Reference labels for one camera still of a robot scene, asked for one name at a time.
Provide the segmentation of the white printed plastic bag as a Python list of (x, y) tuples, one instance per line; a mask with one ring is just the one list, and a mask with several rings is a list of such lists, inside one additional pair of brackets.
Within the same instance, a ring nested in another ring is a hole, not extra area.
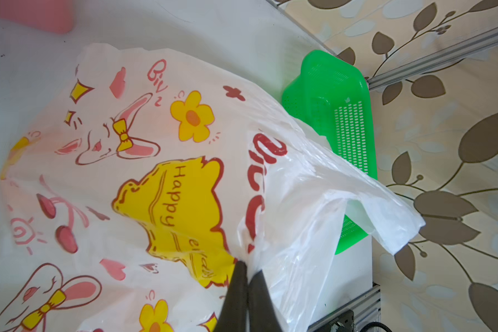
[(424, 225), (264, 90), (189, 55), (93, 44), (0, 171), (0, 331), (214, 331), (235, 264), (307, 330), (349, 203), (391, 254)]

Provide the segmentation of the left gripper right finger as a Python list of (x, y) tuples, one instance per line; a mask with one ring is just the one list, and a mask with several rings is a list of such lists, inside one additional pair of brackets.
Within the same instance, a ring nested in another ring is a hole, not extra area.
[(248, 285), (248, 314), (250, 332), (282, 332), (263, 271)]

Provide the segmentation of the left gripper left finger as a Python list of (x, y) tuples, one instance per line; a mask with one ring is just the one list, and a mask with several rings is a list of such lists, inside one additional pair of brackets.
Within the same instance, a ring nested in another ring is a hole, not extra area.
[(245, 332), (248, 314), (247, 266), (235, 264), (230, 285), (214, 332)]

